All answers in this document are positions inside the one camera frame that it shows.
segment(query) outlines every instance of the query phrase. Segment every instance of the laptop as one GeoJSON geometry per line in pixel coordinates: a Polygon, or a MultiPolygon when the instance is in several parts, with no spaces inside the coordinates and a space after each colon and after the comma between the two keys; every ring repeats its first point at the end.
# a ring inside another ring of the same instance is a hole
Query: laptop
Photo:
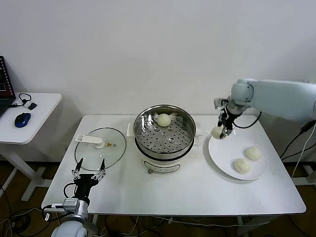
{"type": "Polygon", "coordinates": [[[0,56],[0,117],[15,100],[15,94],[5,66],[4,57],[0,56]]]}

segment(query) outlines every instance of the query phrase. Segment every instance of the steamed bun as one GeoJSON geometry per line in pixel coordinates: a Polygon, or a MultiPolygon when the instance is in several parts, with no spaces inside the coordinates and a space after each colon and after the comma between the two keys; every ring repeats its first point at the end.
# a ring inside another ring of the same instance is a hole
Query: steamed bun
{"type": "Polygon", "coordinates": [[[239,173],[242,174],[246,174],[251,170],[251,165],[245,158],[235,160],[234,167],[239,173]]]}
{"type": "Polygon", "coordinates": [[[167,114],[160,114],[157,118],[157,123],[161,127],[167,127],[171,124],[171,117],[167,114]]]}
{"type": "Polygon", "coordinates": [[[220,139],[222,130],[223,130],[222,127],[214,127],[213,130],[211,131],[211,134],[215,139],[220,139]]]}
{"type": "Polygon", "coordinates": [[[258,147],[250,147],[245,151],[245,155],[250,160],[260,160],[262,153],[258,147]]]}

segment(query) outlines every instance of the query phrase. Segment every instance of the glass lid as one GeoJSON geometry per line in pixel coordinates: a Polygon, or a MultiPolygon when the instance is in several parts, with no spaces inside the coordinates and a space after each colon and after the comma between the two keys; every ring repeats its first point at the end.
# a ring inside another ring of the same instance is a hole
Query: glass lid
{"type": "Polygon", "coordinates": [[[81,135],[76,146],[75,158],[77,163],[83,158],[82,168],[97,171],[103,159],[106,169],[114,166],[124,155],[125,149],[124,135],[114,128],[103,127],[91,131],[86,136],[81,135]],[[103,140],[102,145],[93,142],[95,139],[101,141],[100,138],[103,140]]]}

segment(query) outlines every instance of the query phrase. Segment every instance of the floor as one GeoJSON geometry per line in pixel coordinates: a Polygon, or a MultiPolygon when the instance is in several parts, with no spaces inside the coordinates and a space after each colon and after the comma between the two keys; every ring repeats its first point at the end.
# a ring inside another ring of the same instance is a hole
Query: floor
{"type": "MultiPolygon", "coordinates": [[[[293,165],[286,165],[286,168],[289,172],[293,170],[293,165]]],[[[57,171],[57,165],[50,165],[45,171],[43,177],[45,179],[52,179],[55,172],[57,171]]],[[[9,176],[10,172],[13,170],[13,167],[8,163],[0,164],[0,184],[3,184],[6,178],[9,176]]],[[[304,172],[300,169],[297,172],[298,176],[304,175],[304,172]]],[[[10,201],[11,213],[14,213],[21,209],[40,207],[41,201],[43,200],[46,188],[37,188],[34,192],[32,198],[28,202],[21,201],[23,192],[25,191],[28,183],[30,181],[22,173],[18,172],[13,181],[10,183],[9,187],[6,190],[8,199],[10,201]]],[[[294,224],[305,232],[307,235],[302,234],[291,222],[288,216],[281,216],[271,221],[270,223],[260,226],[251,233],[251,237],[316,237],[316,189],[313,186],[300,186],[298,190],[307,206],[307,212],[300,215],[291,215],[291,219],[294,224]]],[[[0,207],[1,215],[0,222],[5,220],[9,216],[8,206],[4,195],[0,198],[0,207]]],[[[47,222],[41,217],[39,211],[32,211],[29,213],[30,223],[27,229],[21,233],[20,236],[31,236],[41,229],[43,229],[47,222]]],[[[134,223],[132,222],[129,216],[100,216],[98,219],[97,226],[101,230],[106,225],[111,237],[122,236],[119,233],[130,233],[134,223]]],[[[178,221],[181,222],[190,222],[190,223],[204,223],[204,224],[217,224],[217,225],[233,225],[237,224],[236,217],[207,217],[203,220],[193,220],[189,217],[179,217],[178,221]]],[[[183,225],[179,223],[168,224],[168,221],[161,222],[161,219],[153,218],[150,216],[139,217],[138,219],[138,228],[139,233],[143,232],[145,229],[142,226],[142,223],[145,224],[145,227],[151,228],[154,225],[159,225],[158,227],[152,229],[157,233],[147,231],[141,236],[150,237],[150,236],[160,236],[160,237],[173,237],[173,236],[185,236],[185,237],[236,237],[235,228],[211,228],[204,229],[200,227],[192,227],[190,225],[183,225]]],[[[52,231],[58,226],[58,222],[52,222],[49,226],[37,236],[49,237],[52,231]]],[[[8,224],[0,224],[0,236],[5,237],[8,224]]],[[[137,236],[137,228],[131,233],[132,236],[137,236]]]]}

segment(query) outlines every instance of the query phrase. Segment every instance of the white wall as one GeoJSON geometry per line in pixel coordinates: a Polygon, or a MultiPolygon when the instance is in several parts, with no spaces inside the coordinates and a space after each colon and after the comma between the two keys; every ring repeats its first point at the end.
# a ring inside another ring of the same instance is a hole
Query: white wall
{"type": "MultiPolygon", "coordinates": [[[[44,153],[60,160],[85,114],[162,103],[215,114],[213,99],[238,78],[315,80],[315,8],[312,0],[1,1],[0,54],[17,91],[63,95],[45,125],[54,129],[44,153]]],[[[270,121],[282,150],[300,126],[278,135],[270,121]]]]}

